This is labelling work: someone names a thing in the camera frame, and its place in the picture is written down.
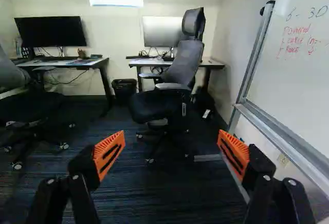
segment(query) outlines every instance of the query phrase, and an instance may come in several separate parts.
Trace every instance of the chair base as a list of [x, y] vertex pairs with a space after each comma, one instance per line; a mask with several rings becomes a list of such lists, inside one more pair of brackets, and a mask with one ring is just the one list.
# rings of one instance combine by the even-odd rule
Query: chair base
[[153, 164], [156, 160], [155, 156], [160, 149], [161, 145], [164, 142], [171, 142], [172, 145], [174, 145], [183, 156], [183, 158], [194, 161], [194, 155], [187, 152], [187, 150], [181, 146], [179, 143], [174, 142], [174, 136], [180, 135], [180, 134], [187, 134], [189, 133], [189, 130], [183, 130], [183, 131], [166, 131], [166, 130], [146, 130], [143, 132], [137, 132], [136, 137], [139, 139], [145, 138], [145, 137], [156, 137], [157, 141], [155, 142], [151, 152], [148, 154], [147, 158], [145, 159], [147, 164]]
[[[74, 123], [64, 124], [54, 130], [60, 130], [61, 133], [63, 133], [66, 129], [72, 129], [75, 126]], [[18, 156], [10, 163], [14, 170], [21, 170], [23, 168], [24, 161], [41, 141], [57, 145], [60, 150], [67, 150], [69, 148], [69, 145], [66, 142], [62, 142], [60, 139], [54, 137], [53, 132], [42, 129], [41, 127], [36, 127], [34, 129], [8, 130], [8, 132], [11, 134], [8, 136], [7, 142], [1, 145], [6, 153], [11, 153], [15, 145], [24, 143]]]

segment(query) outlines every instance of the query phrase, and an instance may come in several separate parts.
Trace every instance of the electrical outlet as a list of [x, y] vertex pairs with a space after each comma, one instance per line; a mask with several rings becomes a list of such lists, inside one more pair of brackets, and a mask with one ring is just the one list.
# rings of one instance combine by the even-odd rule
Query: electrical outlet
[[282, 165], [283, 167], [286, 167], [287, 164], [290, 162], [288, 157], [286, 157], [284, 154], [280, 154], [277, 161]]

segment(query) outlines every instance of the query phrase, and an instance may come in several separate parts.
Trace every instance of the trash can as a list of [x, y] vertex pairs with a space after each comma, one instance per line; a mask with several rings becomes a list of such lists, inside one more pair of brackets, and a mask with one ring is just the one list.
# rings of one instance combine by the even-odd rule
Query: trash can
[[128, 104], [130, 97], [136, 93], [136, 79], [114, 79], [112, 88], [115, 92], [116, 102], [119, 105]]

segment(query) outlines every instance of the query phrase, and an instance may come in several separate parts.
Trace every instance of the whiteboard frame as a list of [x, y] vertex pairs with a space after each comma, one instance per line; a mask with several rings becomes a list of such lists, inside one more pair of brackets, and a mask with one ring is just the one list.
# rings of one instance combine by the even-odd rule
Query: whiteboard frame
[[329, 198], [329, 159], [288, 127], [247, 100], [248, 91], [257, 68], [273, 8], [274, 4], [266, 4], [265, 6], [261, 25], [240, 91], [233, 105], [228, 132], [234, 134], [239, 118], [243, 115]]

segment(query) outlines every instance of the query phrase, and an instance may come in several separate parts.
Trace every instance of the silver monitor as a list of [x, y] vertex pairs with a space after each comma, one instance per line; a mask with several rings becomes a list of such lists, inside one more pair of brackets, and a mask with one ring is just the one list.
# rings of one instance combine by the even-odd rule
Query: silver monitor
[[182, 17], [143, 16], [145, 47], [176, 47], [184, 40]]

